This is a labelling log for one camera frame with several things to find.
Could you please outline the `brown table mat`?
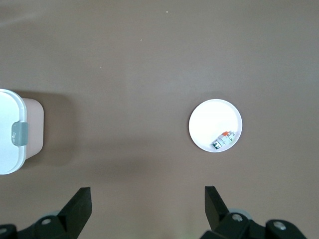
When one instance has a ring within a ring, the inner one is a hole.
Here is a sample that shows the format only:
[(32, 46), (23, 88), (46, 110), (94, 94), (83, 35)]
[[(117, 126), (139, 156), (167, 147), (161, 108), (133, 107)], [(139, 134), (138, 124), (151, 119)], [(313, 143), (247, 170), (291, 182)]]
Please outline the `brown table mat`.
[[(19, 230), (90, 187), (79, 239), (199, 239), (204, 188), (319, 239), (319, 0), (0, 0), (0, 88), (44, 107), (44, 146), (0, 176)], [(201, 103), (243, 129), (192, 141)]]

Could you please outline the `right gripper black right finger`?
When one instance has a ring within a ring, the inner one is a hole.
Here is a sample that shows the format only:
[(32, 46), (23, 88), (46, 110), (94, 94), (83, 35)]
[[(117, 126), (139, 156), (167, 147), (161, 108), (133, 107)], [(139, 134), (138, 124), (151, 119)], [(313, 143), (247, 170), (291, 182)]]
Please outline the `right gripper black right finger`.
[(306, 239), (288, 221), (272, 219), (261, 226), (240, 211), (231, 212), (214, 186), (205, 187), (205, 213), (211, 230), (200, 239)]

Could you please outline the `white round plate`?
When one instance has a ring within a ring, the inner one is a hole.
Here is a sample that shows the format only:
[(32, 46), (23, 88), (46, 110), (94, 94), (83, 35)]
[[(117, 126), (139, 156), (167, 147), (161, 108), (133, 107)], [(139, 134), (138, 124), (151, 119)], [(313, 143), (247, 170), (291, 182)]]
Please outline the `white round plate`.
[[(199, 104), (193, 110), (188, 129), (196, 146), (207, 152), (220, 153), (229, 150), (239, 140), (243, 121), (233, 104), (222, 99), (212, 99)], [(216, 150), (211, 144), (225, 131), (236, 132), (235, 140)]]

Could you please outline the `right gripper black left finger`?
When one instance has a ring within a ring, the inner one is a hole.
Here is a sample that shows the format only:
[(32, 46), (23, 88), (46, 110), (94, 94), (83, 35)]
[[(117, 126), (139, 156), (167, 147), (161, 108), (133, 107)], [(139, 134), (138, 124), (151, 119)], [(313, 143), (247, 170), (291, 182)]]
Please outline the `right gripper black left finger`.
[(21, 231), (14, 224), (0, 225), (0, 239), (78, 239), (91, 214), (91, 189), (82, 187), (57, 215), (42, 217)]

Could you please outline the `white lidded storage box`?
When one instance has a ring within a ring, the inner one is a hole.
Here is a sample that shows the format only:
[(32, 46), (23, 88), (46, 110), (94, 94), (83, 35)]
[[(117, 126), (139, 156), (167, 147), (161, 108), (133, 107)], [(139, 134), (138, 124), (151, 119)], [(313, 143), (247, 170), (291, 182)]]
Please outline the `white lidded storage box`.
[(0, 175), (19, 170), (44, 144), (44, 109), (34, 99), (0, 89)]

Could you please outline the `small white orange object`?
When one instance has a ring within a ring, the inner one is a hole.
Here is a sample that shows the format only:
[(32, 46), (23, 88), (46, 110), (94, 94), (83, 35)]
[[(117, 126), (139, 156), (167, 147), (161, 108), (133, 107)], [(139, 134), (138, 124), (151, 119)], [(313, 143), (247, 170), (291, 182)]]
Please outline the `small white orange object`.
[(230, 145), (236, 136), (234, 131), (225, 131), (220, 136), (217, 137), (215, 141), (211, 144), (216, 150), (221, 149), (223, 146)]

